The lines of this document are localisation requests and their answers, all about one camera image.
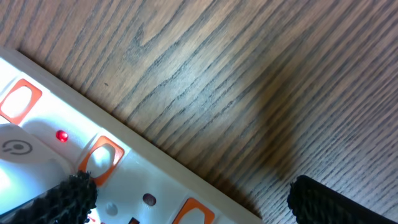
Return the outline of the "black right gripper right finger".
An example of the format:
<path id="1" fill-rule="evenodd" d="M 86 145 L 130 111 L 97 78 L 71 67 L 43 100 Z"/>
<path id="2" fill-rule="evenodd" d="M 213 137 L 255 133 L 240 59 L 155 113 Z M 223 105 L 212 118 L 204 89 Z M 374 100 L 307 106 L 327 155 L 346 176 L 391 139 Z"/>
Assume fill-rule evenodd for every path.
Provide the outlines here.
<path id="1" fill-rule="evenodd" d="M 396 224 L 306 175 L 291 183 L 287 204 L 298 224 Z"/>

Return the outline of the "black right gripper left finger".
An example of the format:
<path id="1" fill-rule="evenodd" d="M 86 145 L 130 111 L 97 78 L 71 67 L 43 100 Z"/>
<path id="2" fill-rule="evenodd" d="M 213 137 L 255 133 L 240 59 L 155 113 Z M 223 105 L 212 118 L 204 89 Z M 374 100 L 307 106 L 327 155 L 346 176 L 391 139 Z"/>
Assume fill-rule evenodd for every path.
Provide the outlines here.
<path id="1" fill-rule="evenodd" d="M 1 215 L 1 224 L 85 224 L 96 208 L 97 185 L 78 171 L 54 188 Z"/>

